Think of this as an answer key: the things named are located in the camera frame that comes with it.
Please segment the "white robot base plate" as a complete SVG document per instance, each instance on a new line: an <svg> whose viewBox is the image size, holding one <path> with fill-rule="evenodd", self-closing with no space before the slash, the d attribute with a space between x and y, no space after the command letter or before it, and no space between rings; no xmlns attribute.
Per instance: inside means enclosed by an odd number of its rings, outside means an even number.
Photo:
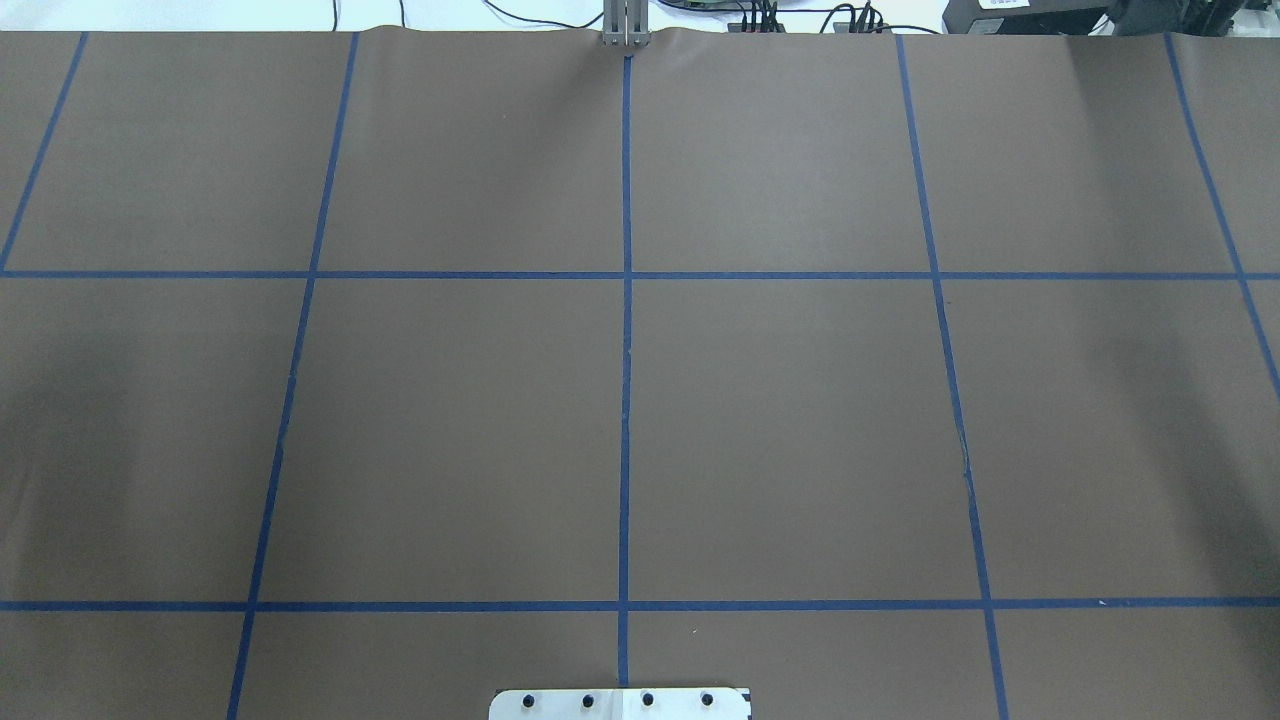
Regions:
<svg viewBox="0 0 1280 720"><path fill-rule="evenodd" d="M489 719L751 719L750 691L732 687L512 689Z"/></svg>

